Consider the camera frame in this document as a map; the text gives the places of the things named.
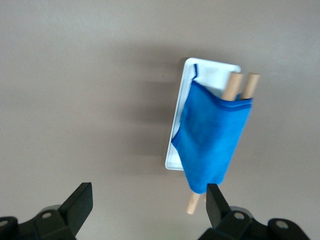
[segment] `blue towel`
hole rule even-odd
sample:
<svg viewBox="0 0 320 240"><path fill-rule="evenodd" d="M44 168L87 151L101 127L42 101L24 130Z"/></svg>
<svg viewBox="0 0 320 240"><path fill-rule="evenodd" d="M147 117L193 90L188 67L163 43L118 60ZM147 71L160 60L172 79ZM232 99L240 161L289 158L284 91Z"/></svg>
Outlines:
<svg viewBox="0 0 320 240"><path fill-rule="evenodd" d="M220 184L246 124L252 99L226 101L192 80L172 144L178 151L192 191Z"/></svg>

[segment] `white plastic tray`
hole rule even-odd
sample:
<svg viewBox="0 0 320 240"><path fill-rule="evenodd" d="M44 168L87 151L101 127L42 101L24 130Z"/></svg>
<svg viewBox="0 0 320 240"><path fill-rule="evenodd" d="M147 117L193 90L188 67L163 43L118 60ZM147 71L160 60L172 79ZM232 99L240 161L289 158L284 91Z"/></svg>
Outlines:
<svg viewBox="0 0 320 240"><path fill-rule="evenodd" d="M197 64L198 77L195 79L199 84L205 86L217 97L221 96L227 85L230 72L239 73L240 67L228 63L209 61L199 58L188 58L183 67L181 84L176 102L173 124L170 134L169 146L166 153L165 167L169 170L183 171L177 150L171 140L176 135L180 126L180 117L187 100L192 79L195 77L195 64Z"/></svg>

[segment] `wooden stick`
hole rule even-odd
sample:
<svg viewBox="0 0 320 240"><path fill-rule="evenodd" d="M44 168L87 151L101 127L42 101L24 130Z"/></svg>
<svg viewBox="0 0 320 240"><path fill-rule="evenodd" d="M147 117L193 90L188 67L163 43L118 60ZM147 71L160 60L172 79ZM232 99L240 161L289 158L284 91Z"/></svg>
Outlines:
<svg viewBox="0 0 320 240"><path fill-rule="evenodd" d="M234 101L236 99L243 76L244 75L242 73L231 73L227 86L222 95L223 100ZM186 212L188 214L192 215L195 213L200 196L201 194L195 192L191 193L188 206L186 207Z"/></svg>
<svg viewBox="0 0 320 240"><path fill-rule="evenodd" d="M245 87L243 93L241 95L241 99L252 99L254 96L254 92L256 86L258 84L260 75L256 73L250 73L249 77L245 83Z"/></svg>
<svg viewBox="0 0 320 240"><path fill-rule="evenodd" d="M236 99L243 76L242 73L231 73L221 99L227 101L234 101Z"/></svg>
<svg viewBox="0 0 320 240"><path fill-rule="evenodd" d="M201 194L195 192L191 193L188 206L186 207L186 212L188 214L192 215L195 213L200 197Z"/></svg>

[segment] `screw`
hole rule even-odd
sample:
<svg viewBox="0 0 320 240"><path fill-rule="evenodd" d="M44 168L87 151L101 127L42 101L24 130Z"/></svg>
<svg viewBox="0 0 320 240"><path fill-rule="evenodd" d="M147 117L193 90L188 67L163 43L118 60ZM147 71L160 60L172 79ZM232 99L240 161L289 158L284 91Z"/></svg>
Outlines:
<svg viewBox="0 0 320 240"><path fill-rule="evenodd" d="M6 225L8 223L8 220L2 220L0 221L0 227L3 227L4 225Z"/></svg>
<svg viewBox="0 0 320 240"><path fill-rule="evenodd" d="M236 219L238 219L238 220L243 220L243 219L245 219L245 216L244 216L241 212L236 212L236 213L234 214L234 217L235 217Z"/></svg>
<svg viewBox="0 0 320 240"><path fill-rule="evenodd" d="M289 228L288 224L286 224L284 221L281 221L281 220L276 221L275 224L281 229Z"/></svg>
<svg viewBox="0 0 320 240"><path fill-rule="evenodd" d="M45 214L42 215L42 218L47 219L47 218L50 218L51 215L52 215L51 212L46 212Z"/></svg>

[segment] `blue fabric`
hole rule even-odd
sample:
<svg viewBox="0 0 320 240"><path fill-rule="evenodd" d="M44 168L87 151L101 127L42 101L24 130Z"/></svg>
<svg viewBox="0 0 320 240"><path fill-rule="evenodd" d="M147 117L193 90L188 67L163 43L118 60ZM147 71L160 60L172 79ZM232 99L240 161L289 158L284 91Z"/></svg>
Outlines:
<svg viewBox="0 0 320 240"><path fill-rule="evenodd" d="M192 191L203 194L208 183L223 181L251 106L252 99L222 100L192 81L171 141Z"/></svg>

